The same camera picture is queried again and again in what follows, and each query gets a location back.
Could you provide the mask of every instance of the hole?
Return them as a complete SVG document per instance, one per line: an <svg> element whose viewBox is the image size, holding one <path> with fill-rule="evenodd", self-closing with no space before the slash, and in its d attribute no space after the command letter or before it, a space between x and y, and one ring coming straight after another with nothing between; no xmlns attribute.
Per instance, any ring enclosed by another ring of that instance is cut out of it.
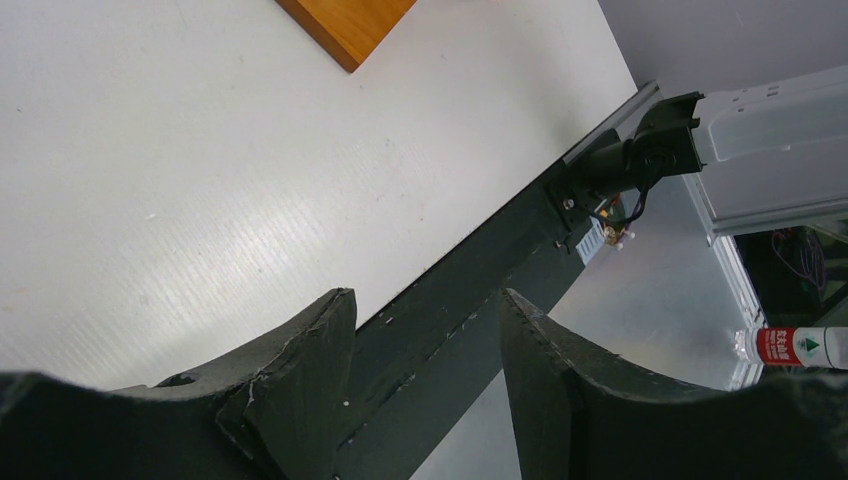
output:
<svg viewBox="0 0 848 480"><path fill-rule="evenodd" d="M200 378L199 375L193 373L178 373L173 377L166 378L159 385L156 385L157 388L163 387L181 387L183 385L188 385L190 383L194 383L197 379Z"/></svg>

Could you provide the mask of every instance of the sticker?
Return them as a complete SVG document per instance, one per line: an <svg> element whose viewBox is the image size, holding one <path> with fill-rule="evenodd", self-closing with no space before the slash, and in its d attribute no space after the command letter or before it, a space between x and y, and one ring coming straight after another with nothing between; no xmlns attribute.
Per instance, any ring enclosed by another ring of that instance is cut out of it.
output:
<svg viewBox="0 0 848 480"><path fill-rule="evenodd" d="M577 244L577 254L583 260L584 266L588 265L589 261L604 246L604 231L601 228L601 222L594 218L590 218L590 220L592 220L592 228L586 235L583 235L583 239Z"/></svg>
<svg viewBox="0 0 848 480"><path fill-rule="evenodd" d="M833 367L824 343L826 328L762 328L757 353L766 365Z"/></svg>

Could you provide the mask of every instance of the white tabletop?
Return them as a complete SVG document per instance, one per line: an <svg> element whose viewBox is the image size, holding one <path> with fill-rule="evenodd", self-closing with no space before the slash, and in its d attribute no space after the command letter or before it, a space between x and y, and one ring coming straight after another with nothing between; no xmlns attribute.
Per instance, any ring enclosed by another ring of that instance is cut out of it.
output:
<svg viewBox="0 0 848 480"><path fill-rule="evenodd" d="M596 0L419 0L352 75L271 0L0 19L0 368L102 388L362 324L635 92Z"/></svg>

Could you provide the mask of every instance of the wooden block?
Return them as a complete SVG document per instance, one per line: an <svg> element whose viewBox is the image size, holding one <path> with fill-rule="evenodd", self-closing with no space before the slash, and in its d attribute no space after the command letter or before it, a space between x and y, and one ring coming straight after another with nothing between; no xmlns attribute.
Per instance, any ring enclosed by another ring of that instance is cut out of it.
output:
<svg viewBox="0 0 848 480"><path fill-rule="evenodd" d="M353 72L415 0L276 0L339 64Z"/></svg>

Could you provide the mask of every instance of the red and white bottle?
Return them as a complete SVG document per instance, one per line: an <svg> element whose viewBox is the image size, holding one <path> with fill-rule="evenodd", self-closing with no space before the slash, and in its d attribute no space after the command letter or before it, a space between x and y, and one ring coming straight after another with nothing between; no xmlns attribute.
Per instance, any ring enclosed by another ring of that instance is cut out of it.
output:
<svg viewBox="0 0 848 480"><path fill-rule="evenodd" d="M736 354L756 364L848 370L848 327L740 330Z"/></svg>

